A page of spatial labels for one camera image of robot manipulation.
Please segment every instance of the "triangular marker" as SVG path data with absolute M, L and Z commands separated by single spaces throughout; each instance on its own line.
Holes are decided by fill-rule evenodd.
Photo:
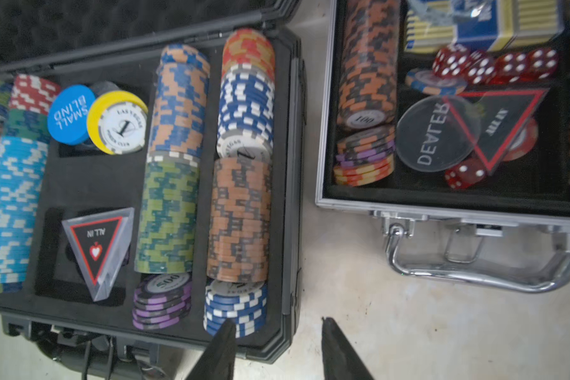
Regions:
M 545 88 L 533 88 L 458 94 L 473 103 L 481 115 L 481 134 L 475 154 L 488 173 L 492 174 L 502 161 L 547 91 Z
M 134 209 L 120 209 L 61 222 L 93 301 L 110 296 L 129 249 Z

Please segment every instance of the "black hard case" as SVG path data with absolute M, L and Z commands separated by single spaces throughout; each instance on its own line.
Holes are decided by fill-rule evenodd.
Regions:
M 233 30 L 255 27 L 268 36 L 276 54 L 269 296 L 266 325 L 237 339 L 237 354 L 273 362 L 285 351 L 300 312 L 305 77 L 300 40 L 284 27 L 296 6 L 295 0 L 0 0 L 0 79 L 30 73 L 61 87 L 109 80 L 152 108 L 155 70 L 164 45 L 194 46 L 212 65 L 200 162 L 192 308 L 185 320 L 157 331 L 140 331 L 131 323 L 133 293 L 145 276 L 134 271 L 133 259 L 147 147 L 129 155 L 107 156 L 80 154 L 56 141 L 49 148 L 27 278 L 21 292 L 0 294 L 0 314 L 7 320 L 47 323 L 127 342 L 198 349 L 208 345 L 212 337 L 202 321 L 213 162 L 218 158 L 214 147 L 222 49 Z M 94 303 L 61 220 L 124 207 L 136 208 L 129 262 L 120 270 L 111 296 Z

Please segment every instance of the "silver case handle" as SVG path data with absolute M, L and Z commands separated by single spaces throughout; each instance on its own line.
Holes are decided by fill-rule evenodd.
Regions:
M 397 253 L 405 236 L 407 230 L 402 224 L 391 224 L 388 229 L 386 253 L 391 268 L 406 276 L 464 282 L 523 293 L 544 293 L 570 282 L 570 233 L 553 234 L 553 258 L 541 270 L 532 274 L 505 274 L 507 270 L 503 267 L 478 269 L 469 264 L 453 262 L 402 264 L 397 261 Z

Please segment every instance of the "triangular all in marker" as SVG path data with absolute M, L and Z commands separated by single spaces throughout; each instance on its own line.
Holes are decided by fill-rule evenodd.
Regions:
M 129 249 L 134 209 L 120 209 L 61 222 L 93 301 L 110 296 Z

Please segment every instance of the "poker chip case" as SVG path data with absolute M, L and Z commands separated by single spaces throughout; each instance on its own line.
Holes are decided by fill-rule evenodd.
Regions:
M 134 291 L 145 277 L 134 270 L 137 225 L 148 146 L 136 153 L 108 156 L 80 153 L 52 140 L 38 203 L 30 264 L 23 290 L 0 294 L 4 320 L 46 323 L 106 334 L 135 342 L 203 349 L 212 337 L 203 328 L 206 256 L 218 129 L 222 48 L 240 27 L 261 30 L 276 54 L 274 152 L 266 324 L 237 339 L 238 355 L 273 362 L 291 344 L 299 313 L 298 264 L 300 225 L 301 136 L 304 66 L 298 37 L 282 25 L 296 1 L 195 2 L 32 2 L 0 1 L 0 80 L 28 73 L 66 88 L 98 81 L 118 83 L 149 106 L 161 50 L 185 43 L 211 64 L 205 117 L 205 150 L 200 158 L 193 292 L 190 314 L 163 330 L 140 331 L 131 324 Z M 148 141 L 149 128 L 146 130 Z M 107 300 L 94 303 L 61 221 L 133 207 L 134 234 L 129 259 Z
M 434 55 L 404 52 L 405 15 L 407 2 L 400 2 L 399 48 L 396 63 L 397 108 L 393 124 L 413 104 L 426 98 L 405 84 L 406 74 L 416 68 L 430 69 Z M 568 124 L 566 46 L 563 34 L 548 43 L 561 51 L 557 75 L 546 83 L 517 83 L 500 88 L 549 87 L 543 102 L 535 112 L 539 125 L 536 147 L 526 156 L 499 168 L 494 177 L 481 186 L 455 191 L 444 181 L 443 173 L 414 171 L 395 156 L 395 171 L 390 176 L 366 186 L 350 187 L 337 184 L 334 178 L 337 141 L 343 133 L 339 117 L 339 87 L 342 72 L 346 24 L 346 0 L 334 0 L 330 9 L 330 32 L 327 42 L 325 92 L 319 145 L 319 167 L 315 203 L 327 209 L 369 213 L 383 219 L 383 234 L 391 267 L 400 274 L 441 278 L 493 286 L 496 288 L 540 293 L 558 288 L 570 281 L 570 189 L 568 180 Z M 529 46 L 523 51 L 536 48 Z M 489 86 L 469 86 L 466 90 L 487 91 Z M 498 230 L 502 227 L 536 227 L 552 234 L 553 261 L 542 270 L 523 276 L 506 274 L 506 270 L 474 269 L 463 263 L 404 265 L 397 258 L 401 241 L 414 239 L 417 221 L 437 220 L 452 225 L 470 225 L 473 231 L 484 226 Z

